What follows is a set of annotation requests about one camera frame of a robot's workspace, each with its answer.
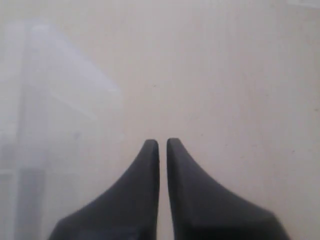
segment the white wall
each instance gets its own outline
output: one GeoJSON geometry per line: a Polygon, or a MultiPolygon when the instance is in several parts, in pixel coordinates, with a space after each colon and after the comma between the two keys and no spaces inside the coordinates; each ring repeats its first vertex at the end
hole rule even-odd
{"type": "Polygon", "coordinates": [[[160,143],[158,239],[173,239],[165,142],[273,210],[292,239],[320,239],[320,9],[285,0],[2,0],[43,17],[122,89],[121,174],[160,143]]]}

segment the beige wall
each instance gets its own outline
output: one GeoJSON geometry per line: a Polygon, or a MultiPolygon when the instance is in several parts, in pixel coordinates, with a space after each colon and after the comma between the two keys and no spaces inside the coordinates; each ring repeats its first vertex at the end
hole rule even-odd
{"type": "Polygon", "coordinates": [[[158,239],[173,239],[169,137],[216,180],[320,239],[320,9],[285,0],[10,0],[54,23],[121,88],[123,172],[160,143],[158,239]]]}

